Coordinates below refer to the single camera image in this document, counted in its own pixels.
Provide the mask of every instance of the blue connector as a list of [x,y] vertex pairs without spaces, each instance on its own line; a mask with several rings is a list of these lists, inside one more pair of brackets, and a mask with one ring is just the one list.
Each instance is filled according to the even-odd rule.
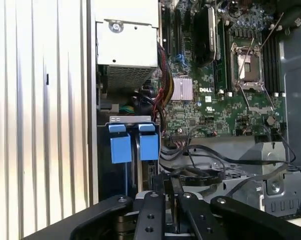
[[130,163],[132,161],[131,136],[126,132],[124,124],[110,124],[111,162],[113,164]]
[[188,65],[185,63],[185,57],[183,54],[178,54],[175,58],[177,62],[180,62],[184,68],[188,68]]
[[139,124],[139,158],[141,161],[159,158],[159,135],[155,133],[154,124]]

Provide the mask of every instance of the cpu socket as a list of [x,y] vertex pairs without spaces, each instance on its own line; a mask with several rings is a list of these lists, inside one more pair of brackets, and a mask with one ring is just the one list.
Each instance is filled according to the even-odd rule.
[[254,48],[238,46],[235,42],[231,46],[231,81],[237,92],[254,89],[264,91],[263,63],[258,45]]

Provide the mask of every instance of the chipset heatsink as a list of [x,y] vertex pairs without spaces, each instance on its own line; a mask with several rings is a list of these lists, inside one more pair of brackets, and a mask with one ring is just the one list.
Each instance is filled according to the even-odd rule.
[[174,81],[174,93],[171,97],[173,101],[193,100],[193,79],[188,76],[176,76]]

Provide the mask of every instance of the screw hole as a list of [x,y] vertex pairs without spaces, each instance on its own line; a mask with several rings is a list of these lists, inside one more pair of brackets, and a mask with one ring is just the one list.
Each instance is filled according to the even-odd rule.
[[148,226],[148,227],[145,228],[145,231],[147,233],[152,233],[152,232],[154,232],[154,228],[152,228],[151,226]]

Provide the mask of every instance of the black bracket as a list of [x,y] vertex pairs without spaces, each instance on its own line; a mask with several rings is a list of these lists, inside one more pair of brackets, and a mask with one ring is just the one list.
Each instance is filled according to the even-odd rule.
[[150,191],[139,212],[134,240],[163,240],[165,231],[165,196]]
[[210,209],[222,216],[231,239],[301,240],[301,227],[230,197],[213,198]]
[[210,205],[190,192],[178,195],[179,209],[189,221],[191,232],[198,240],[227,240],[227,236],[213,216]]
[[76,233],[90,223],[124,210],[133,204],[133,200],[124,195],[117,195],[84,209],[62,221],[50,225],[29,235],[23,240],[73,240]]

